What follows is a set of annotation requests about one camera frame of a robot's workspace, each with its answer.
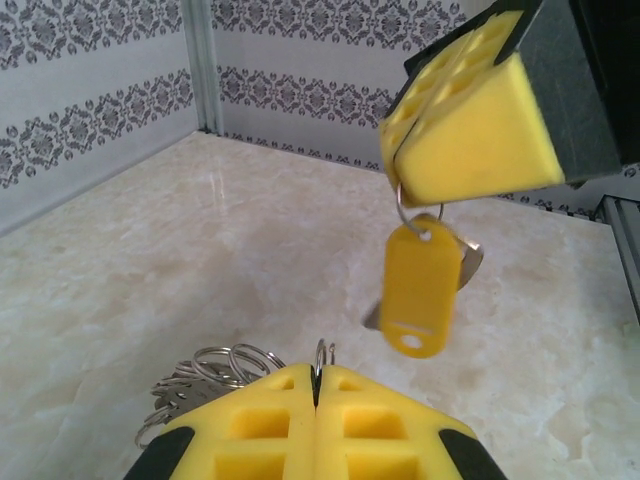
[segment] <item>square foam hole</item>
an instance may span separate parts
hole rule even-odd
[[[216,480],[282,480],[285,454],[227,454],[216,457]]]
[[[436,101],[434,102],[434,105],[450,98],[453,97],[454,95],[457,95],[458,93],[462,92],[463,90],[466,90],[467,87],[471,86],[471,84],[473,83],[473,81],[476,78],[475,73],[477,73],[475,70],[465,73],[465,74],[461,74],[458,75],[454,78],[451,79],[451,81],[442,89],[442,91],[438,94],[438,98],[436,99]]]
[[[492,62],[496,58],[497,53],[498,51],[494,45],[489,45],[488,48],[483,47],[478,50],[474,50],[460,62],[460,66],[456,70],[456,73],[484,62]]]
[[[349,480],[427,480],[413,455],[347,454]]]
[[[355,383],[350,382],[349,380],[342,379],[338,384],[338,390],[342,392],[358,392],[362,390],[362,388],[360,388]]]
[[[389,145],[395,147],[402,140],[402,132],[393,132],[389,137]]]
[[[451,57],[451,52],[440,52],[433,60],[431,60],[431,62],[426,67],[424,67],[422,72],[420,72],[420,75],[418,75],[418,78],[422,80],[431,73],[435,73],[438,70],[441,70],[449,62],[449,60],[451,60]]]
[[[393,122],[398,123],[403,120],[407,120],[412,118],[416,113],[418,113],[418,109],[422,104],[421,98],[416,99],[407,99],[400,105],[400,110],[393,117]]]
[[[411,131],[411,135],[413,136],[413,138],[415,137],[419,137],[420,135],[422,135],[425,130],[427,130],[431,125],[433,125],[433,123],[436,121],[438,117],[437,116],[428,116],[426,118],[421,118],[418,123],[416,124],[415,128]]]
[[[412,98],[415,95],[419,95],[423,92],[426,92],[436,84],[437,80],[438,80],[437,75],[431,75],[431,76],[427,76],[422,80],[416,80],[413,87],[411,87],[411,90],[409,90],[409,94],[407,95],[407,97]]]
[[[270,387],[274,390],[293,390],[295,383],[293,378],[279,378],[277,382],[273,382]]]
[[[289,412],[284,408],[248,408],[236,414],[231,421],[229,438],[250,440],[256,438],[287,438]]]
[[[506,37],[513,31],[520,20],[521,14],[522,12],[516,11],[503,12],[489,19],[487,23],[477,30],[479,37],[477,46],[496,39],[499,39],[502,46]]]
[[[346,438],[401,440],[407,432],[400,416],[381,408],[350,408],[343,417]]]

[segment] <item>yellow foam block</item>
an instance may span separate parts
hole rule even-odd
[[[309,365],[293,365],[167,425],[195,430],[172,479],[313,478],[315,407]]]
[[[462,480],[438,433],[465,424],[351,370],[327,366],[316,412],[320,480]]]
[[[382,122],[385,169],[407,206],[564,182],[519,54],[494,65],[520,16],[494,15],[452,43]]]

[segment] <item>patterned wall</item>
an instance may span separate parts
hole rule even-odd
[[[376,127],[402,62],[491,0],[213,0],[225,135],[382,171]],[[640,167],[503,198],[591,217],[604,193],[640,192]]]
[[[0,232],[197,128],[179,0],[0,2]]]

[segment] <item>bundle of key rings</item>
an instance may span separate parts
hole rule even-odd
[[[331,365],[334,365],[335,344],[329,345],[328,350]],[[214,361],[212,357],[224,360]],[[316,348],[316,375],[326,363],[327,346],[324,339],[321,339]],[[163,377],[151,389],[151,395],[157,397],[155,411],[144,419],[144,424],[135,437],[136,445],[145,449],[148,443],[144,441],[144,437],[154,427],[164,425],[205,403],[245,387],[269,375],[274,367],[278,370],[285,366],[274,353],[246,343],[198,350],[191,360],[178,362],[173,373]]]

